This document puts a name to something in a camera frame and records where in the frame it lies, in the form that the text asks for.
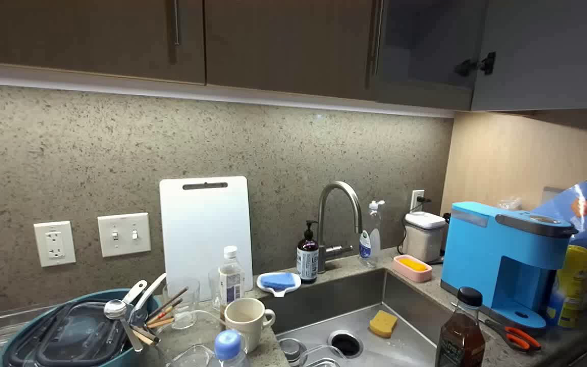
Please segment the brown glass bottle black cap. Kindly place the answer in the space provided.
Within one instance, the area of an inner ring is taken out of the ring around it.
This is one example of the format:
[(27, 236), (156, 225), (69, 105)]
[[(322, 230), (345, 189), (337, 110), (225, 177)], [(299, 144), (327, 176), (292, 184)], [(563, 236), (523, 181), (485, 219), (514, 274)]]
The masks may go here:
[(476, 287), (456, 291), (452, 315), (442, 324), (434, 367), (481, 367), (485, 339), (480, 327), (483, 296)]

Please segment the dark soap pump bottle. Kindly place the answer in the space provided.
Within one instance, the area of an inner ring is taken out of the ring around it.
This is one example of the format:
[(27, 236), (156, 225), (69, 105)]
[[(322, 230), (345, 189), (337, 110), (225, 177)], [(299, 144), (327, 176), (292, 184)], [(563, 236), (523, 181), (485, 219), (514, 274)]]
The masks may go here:
[(315, 240), (315, 219), (305, 221), (304, 238), (295, 249), (295, 267), (304, 284), (315, 284), (319, 276), (319, 243)]

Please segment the clear spray bottle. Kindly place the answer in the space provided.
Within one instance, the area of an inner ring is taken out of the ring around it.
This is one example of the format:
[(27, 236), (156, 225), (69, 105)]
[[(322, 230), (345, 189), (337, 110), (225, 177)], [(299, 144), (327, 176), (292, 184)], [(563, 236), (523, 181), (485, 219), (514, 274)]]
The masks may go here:
[(384, 199), (372, 199), (368, 206), (368, 216), (363, 219), (363, 230), (359, 236), (359, 255), (370, 265), (377, 265), (377, 255), (381, 250), (381, 208), (386, 206)]

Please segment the small clear water bottle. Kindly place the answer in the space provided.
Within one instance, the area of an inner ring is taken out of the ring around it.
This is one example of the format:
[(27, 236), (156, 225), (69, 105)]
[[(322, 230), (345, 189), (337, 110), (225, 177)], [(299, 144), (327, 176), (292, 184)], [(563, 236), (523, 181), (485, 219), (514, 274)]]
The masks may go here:
[(238, 262), (238, 249), (229, 245), (225, 249), (225, 262), (218, 267), (218, 298), (227, 306), (243, 296), (243, 268)]

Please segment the blue cap water bottle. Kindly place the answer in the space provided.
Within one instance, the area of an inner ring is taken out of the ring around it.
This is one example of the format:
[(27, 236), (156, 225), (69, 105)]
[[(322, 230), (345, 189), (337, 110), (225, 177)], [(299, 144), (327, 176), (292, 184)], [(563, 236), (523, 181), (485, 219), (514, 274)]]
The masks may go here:
[(222, 330), (216, 335), (215, 367), (245, 367), (243, 336), (238, 330)]

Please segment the yellow bottle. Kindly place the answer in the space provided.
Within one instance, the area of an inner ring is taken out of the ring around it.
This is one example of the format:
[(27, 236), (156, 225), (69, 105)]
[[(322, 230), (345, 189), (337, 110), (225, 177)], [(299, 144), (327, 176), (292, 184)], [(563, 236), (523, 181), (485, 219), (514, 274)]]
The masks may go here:
[(582, 245), (569, 245), (563, 267), (554, 274), (549, 315), (561, 327), (572, 327), (578, 324), (583, 296), (587, 291), (587, 249)]

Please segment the chrome sink faucet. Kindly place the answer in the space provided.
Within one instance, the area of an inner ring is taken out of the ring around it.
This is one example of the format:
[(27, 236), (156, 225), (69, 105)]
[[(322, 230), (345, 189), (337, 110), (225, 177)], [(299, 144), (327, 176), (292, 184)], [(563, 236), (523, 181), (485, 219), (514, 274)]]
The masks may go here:
[[(328, 208), (331, 195), (341, 192), (347, 198), (347, 206)], [(347, 181), (331, 181), (319, 202), (319, 268), (327, 270), (328, 262), (352, 255), (363, 232), (363, 209), (359, 193)]]

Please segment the white cutting board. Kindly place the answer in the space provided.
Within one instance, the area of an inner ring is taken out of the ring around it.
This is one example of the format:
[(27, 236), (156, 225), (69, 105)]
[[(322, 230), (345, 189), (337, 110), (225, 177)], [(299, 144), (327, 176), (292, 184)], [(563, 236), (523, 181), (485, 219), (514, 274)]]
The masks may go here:
[(238, 249), (245, 287), (253, 287), (245, 176), (161, 179), (159, 213), (170, 294), (197, 284), (201, 298), (210, 298), (210, 274), (225, 262), (225, 249), (230, 245)]

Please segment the white storage canister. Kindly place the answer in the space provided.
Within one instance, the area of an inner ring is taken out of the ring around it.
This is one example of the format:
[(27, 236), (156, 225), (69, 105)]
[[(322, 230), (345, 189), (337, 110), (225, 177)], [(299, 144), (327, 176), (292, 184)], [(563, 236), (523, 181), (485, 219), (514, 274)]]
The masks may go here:
[(445, 243), (447, 219), (433, 212), (406, 216), (403, 253), (426, 262), (438, 261)]

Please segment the cream ceramic mug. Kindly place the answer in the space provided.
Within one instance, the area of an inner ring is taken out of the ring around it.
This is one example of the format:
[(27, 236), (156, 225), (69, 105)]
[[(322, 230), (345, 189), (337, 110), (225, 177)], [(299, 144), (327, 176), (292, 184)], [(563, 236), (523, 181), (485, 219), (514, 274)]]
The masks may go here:
[(261, 333), (275, 324), (275, 311), (257, 298), (238, 298), (222, 310), (229, 327), (245, 339), (245, 351), (253, 352), (261, 342)]

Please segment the pink sponge tray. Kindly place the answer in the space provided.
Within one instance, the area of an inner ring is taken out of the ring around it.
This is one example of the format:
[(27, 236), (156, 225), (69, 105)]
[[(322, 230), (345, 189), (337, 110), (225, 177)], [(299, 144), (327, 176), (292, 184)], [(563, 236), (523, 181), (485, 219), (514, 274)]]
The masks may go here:
[(433, 267), (412, 255), (395, 255), (394, 270), (413, 284), (424, 284), (433, 276)]

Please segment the stainless steel sink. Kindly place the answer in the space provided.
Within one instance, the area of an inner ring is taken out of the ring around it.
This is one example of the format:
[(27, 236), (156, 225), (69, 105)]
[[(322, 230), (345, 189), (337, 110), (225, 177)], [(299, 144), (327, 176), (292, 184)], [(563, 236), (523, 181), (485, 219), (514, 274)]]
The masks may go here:
[[(267, 296), (265, 306), (292, 367), (434, 367), (449, 318), (445, 306), (384, 268)], [(370, 333), (380, 310), (398, 318), (389, 339)]]

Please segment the yellow sponge in sink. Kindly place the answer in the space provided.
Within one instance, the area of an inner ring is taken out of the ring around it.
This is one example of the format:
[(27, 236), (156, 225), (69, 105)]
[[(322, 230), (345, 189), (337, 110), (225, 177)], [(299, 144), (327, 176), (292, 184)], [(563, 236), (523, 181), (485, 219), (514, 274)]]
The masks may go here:
[(381, 339), (389, 339), (398, 326), (398, 318), (386, 310), (380, 310), (372, 319), (370, 319), (370, 333)]

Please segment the clear plastic container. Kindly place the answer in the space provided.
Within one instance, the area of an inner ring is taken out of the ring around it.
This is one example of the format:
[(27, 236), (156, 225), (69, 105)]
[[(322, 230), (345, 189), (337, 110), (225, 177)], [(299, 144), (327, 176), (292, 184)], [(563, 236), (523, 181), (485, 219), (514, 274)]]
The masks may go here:
[(196, 322), (186, 330), (168, 327), (158, 346), (159, 367), (209, 367), (212, 342), (222, 330), (215, 311), (196, 311)]

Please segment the white serving spoon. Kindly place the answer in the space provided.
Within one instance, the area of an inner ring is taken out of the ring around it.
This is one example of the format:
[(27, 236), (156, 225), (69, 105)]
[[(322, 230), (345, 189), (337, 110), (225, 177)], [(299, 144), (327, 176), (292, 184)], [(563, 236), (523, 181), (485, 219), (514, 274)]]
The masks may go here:
[(145, 294), (146, 285), (146, 280), (139, 280), (121, 300), (106, 301), (105, 315), (109, 319), (129, 318), (137, 310), (139, 298)]

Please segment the blue coffee machine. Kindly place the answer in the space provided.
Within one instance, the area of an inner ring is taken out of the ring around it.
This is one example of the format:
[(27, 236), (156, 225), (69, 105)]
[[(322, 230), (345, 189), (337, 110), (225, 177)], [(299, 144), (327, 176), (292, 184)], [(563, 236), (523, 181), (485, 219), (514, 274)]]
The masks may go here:
[(549, 274), (563, 265), (572, 234), (565, 219), (455, 202), (441, 285), (451, 294), (473, 287), (489, 315), (543, 330)]

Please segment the white power outlet plate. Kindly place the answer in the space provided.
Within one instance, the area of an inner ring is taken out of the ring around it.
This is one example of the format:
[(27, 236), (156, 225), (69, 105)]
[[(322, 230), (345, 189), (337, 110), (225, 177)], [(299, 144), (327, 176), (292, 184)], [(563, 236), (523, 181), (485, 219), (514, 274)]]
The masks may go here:
[(71, 265), (76, 261), (69, 219), (35, 221), (32, 229), (44, 267)]

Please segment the teal dish rack basin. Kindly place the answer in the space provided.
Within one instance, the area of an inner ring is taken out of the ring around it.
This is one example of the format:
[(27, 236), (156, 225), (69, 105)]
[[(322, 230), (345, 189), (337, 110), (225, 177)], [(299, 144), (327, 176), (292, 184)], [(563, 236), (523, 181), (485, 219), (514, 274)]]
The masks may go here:
[(0, 352), (0, 367), (137, 367), (119, 319), (105, 315), (127, 287), (77, 296), (30, 319)]

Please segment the small wall outlet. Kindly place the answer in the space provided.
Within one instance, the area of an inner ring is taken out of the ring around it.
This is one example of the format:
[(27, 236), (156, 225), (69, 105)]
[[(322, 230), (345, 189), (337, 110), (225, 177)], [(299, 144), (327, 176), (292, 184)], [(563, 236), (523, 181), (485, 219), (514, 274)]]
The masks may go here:
[(421, 212), (424, 208), (424, 189), (412, 189), (410, 212)]

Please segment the white light switch plate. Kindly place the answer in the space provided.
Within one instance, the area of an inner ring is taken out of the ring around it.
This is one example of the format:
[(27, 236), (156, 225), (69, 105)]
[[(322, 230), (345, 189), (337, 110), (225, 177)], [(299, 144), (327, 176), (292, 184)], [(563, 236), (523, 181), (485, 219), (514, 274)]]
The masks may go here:
[(110, 213), (98, 217), (105, 257), (123, 257), (152, 250), (149, 213)]

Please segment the orange handled scissors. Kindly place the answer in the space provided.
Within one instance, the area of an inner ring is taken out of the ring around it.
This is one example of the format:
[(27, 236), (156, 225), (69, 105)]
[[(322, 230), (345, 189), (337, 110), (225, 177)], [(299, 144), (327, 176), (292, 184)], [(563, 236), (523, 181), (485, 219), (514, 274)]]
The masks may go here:
[(534, 352), (541, 351), (543, 345), (523, 327), (509, 326), (509, 324), (500, 324), (491, 318), (485, 319), (485, 324), (496, 330), (512, 348), (524, 351), (524, 352)]

